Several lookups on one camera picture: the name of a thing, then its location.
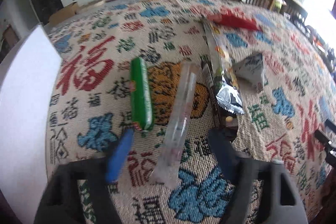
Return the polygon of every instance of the red package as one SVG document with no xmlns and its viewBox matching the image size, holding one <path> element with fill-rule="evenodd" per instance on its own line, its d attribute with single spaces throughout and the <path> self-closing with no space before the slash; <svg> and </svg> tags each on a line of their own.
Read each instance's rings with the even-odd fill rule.
<svg viewBox="0 0 336 224">
<path fill-rule="evenodd" d="M 227 27 L 263 31 L 261 27 L 257 25 L 254 18 L 247 19 L 245 14 L 239 8 L 221 10 L 221 13 L 219 14 L 209 15 L 208 19 Z"/>
</svg>

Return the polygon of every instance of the clear plastic tube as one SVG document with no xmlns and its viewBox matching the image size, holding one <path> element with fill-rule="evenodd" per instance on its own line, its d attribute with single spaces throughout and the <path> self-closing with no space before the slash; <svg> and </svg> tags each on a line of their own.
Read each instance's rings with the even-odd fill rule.
<svg viewBox="0 0 336 224">
<path fill-rule="evenodd" d="M 177 186 L 179 166 L 193 109 L 199 65 L 183 61 L 180 80 L 170 114 L 165 139 L 157 164 L 150 176 L 151 183 L 164 183 L 168 188 Z"/>
</svg>

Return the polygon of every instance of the woven fabric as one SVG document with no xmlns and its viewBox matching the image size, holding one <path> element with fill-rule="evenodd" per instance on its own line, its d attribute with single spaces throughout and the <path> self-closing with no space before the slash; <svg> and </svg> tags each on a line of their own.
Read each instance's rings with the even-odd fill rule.
<svg viewBox="0 0 336 224">
<path fill-rule="evenodd" d="M 135 133 L 134 145 L 111 198 L 124 223 L 218 223 L 234 191 L 209 150 L 213 127 L 209 95 L 199 73 L 191 122 L 179 171 L 180 186 L 149 185 L 179 82 L 179 62 L 200 63 L 209 49 L 200 15 L 220 11 L 255 18 L 264 32 L 221 28 L 233 61 L 254 52 L 265 58 L 267 83 L 256 93 L 239 80 L 245 115 L 238 117 L 236 150 L 259 160 L 279 159 L 300 191 L 308 219 L 320 209 L 330 168 L 313 133 L 334 120 L 336 91 L 308 40 L 283 16 L 226 0 L 145 0 L 104 7 L 54 29 L 50 39 L 63 58 L 46 130 L 47 173 L 59 163 L 86 159 L 117 140 L 131 123 L 129 61 L 147 62 L 155 126 Z M 254 190 L 248 223 L 253 223 Z M 88 223 L 95 223 L 85 181 L 79 182 Z"/>
</svg>

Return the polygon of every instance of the window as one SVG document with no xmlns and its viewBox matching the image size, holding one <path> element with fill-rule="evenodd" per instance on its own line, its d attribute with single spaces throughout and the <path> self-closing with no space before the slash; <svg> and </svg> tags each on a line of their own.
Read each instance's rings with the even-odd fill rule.
<svg viewBox="0 0 336 224">
<path fill-rule="evenodd" d="M 330 12 L 334 3 L 335 0 L 305 0 L 303 7 L 308 12 L 305 24 L 316 29 L 330 47 L 336 48 L 336 19 Z"/>
</svg>

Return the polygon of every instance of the green package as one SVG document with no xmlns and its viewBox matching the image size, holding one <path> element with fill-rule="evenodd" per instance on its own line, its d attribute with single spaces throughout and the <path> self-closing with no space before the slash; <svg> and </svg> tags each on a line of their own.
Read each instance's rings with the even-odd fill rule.
<svg viewBox="0 0 336 224">
<path fill-rule="evenodd" d="M 130 64 L 132 122 L 137 130 L 150 131 L 154 126 L 153 106 L 144 59 L 136 57 Z"/>
</svg>

